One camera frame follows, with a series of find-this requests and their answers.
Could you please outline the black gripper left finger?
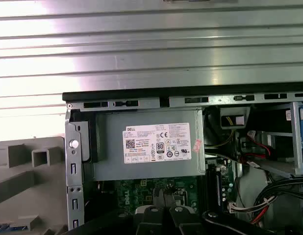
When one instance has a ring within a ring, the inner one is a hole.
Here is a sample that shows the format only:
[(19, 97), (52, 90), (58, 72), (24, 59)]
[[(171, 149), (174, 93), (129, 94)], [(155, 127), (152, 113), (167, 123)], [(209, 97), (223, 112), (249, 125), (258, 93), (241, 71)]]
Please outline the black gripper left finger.
[(153, 204), (140, 206), (134, 215), (112, 211), (68, 231), (69, 235), (161, 235), (165, 215), (161, 188), (153, 191)]

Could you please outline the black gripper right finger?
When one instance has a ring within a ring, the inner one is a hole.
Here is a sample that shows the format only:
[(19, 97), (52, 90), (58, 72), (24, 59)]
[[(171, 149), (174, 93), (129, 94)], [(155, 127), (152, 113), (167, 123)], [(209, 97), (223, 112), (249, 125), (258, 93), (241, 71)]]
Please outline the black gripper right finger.
[(217, 211), (201, 216), (191, 207), (178, 206), (171, 193), (163, 193), (164, 205), (181, 235), (263, 235), (264, 230), (246, 221)]

